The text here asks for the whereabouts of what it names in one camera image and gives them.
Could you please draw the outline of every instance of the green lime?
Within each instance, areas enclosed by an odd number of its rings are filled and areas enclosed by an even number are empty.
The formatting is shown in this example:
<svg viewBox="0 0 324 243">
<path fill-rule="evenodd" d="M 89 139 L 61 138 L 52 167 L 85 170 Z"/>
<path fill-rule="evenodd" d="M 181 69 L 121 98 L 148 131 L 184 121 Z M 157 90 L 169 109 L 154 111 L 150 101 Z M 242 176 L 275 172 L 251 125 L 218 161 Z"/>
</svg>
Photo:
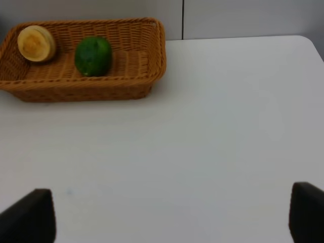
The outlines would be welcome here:
<svg viewBox="0 0 324 243">
<path fill-rule="evenodd" d="M 76 47 L 74 63 L 84 76 L 104 76 L 112 63 L 110 43 L 103 37 L 84 38 Z"/>
</svg>

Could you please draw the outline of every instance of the basket rim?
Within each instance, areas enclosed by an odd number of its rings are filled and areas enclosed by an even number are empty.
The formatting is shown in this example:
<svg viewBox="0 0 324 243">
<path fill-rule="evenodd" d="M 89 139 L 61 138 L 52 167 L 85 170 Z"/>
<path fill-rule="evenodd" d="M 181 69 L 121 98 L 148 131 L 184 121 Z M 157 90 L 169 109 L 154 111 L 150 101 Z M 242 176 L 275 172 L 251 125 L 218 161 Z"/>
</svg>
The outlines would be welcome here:
<svg viewBox="0 0 324 243">
<path fill-rule="evenodd" d="M 164 37 L 165 30 L 163 24 L 152 17 L 144 18 L 122 18 L 122 19 L 99 19 L 99 20 L 58 20 L 58 21 L 32 21 L 24 22 L 13 27 L 6 35 L 5 40 L 0 46 L 0 60 L 4 57 L 5 50 L 9 41 L 13 38 L 13 34 L 17 29 L 30 25 L 60 25 L 60 24 L 85 24 L 85 23 L 134 23 L 134 22 L 150 22 L 155 23 L 160 33 L 161 45 L 161 63 L 154 73 L 148 73 L 145 76 L 127 77 L 127 76 L 101 76 L 101 77 L 80 77 L 80 78 L 47 78 L 47 79 L 20 79 L 20 80 L 0 80 L 0 90 L 5 91 L 23 91 L 29 89 L 41 88 L 109 88 L 109 87 L 132 87 L 138 85 L 149 85 L 160 79 L 166 71 L 166 39 Z"/>
</svg>

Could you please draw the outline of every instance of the yellow fruit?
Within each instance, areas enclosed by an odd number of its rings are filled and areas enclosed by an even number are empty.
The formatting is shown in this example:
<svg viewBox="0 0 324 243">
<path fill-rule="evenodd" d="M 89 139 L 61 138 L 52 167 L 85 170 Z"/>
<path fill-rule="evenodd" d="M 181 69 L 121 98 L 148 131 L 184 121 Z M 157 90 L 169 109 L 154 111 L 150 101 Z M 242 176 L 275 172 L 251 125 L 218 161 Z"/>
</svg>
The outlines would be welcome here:
<svg viewBox="0 0 324 243">
<path fill-rule="evenodd" d="M 44 62 L 55 55 L 56 44 L 47 29 L 33 25 L 23 29 L 18 35 L 18 49 L 29 61 Z"/>
</svg>

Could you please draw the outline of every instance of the woven basket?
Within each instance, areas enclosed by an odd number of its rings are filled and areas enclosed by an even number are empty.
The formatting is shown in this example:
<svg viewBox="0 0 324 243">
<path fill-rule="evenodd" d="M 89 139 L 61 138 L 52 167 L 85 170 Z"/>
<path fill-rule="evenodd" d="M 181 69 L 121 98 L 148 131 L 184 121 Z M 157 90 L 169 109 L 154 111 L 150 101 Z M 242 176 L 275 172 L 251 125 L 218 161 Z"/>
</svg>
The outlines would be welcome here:
<svg viewBox="0 0 324 243">
<path fill-rule="evenodd" d="M 18 51 L 18 34 L 31 25 L 47 28 L 55 38 L 57 55 L 48 63 L 29 62 Z M 111 43 L 107 76 L 83 77 L 74 66 L 76 45 L 86 36 Z M 154 18 L 23 23 L 0 47 L 0 89 L 26 102 L 140 99 L 165 70 L 165 31 Z"/>
</svg>

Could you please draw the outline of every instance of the green fruit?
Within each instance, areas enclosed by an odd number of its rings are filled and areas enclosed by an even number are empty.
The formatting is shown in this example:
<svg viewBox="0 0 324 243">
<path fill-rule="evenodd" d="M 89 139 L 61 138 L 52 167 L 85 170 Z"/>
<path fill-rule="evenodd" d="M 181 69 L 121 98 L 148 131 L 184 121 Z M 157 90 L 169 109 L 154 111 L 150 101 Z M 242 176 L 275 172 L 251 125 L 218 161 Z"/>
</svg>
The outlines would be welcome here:
<svg viewBox="0 0 324 243">
<path fill-rule="evenodd" d="M 86 37 L 76 47 L 74 63 L 84 76 L 104 76 L 111 67 L 112 49 L 102 37 Z"/>
</svg>

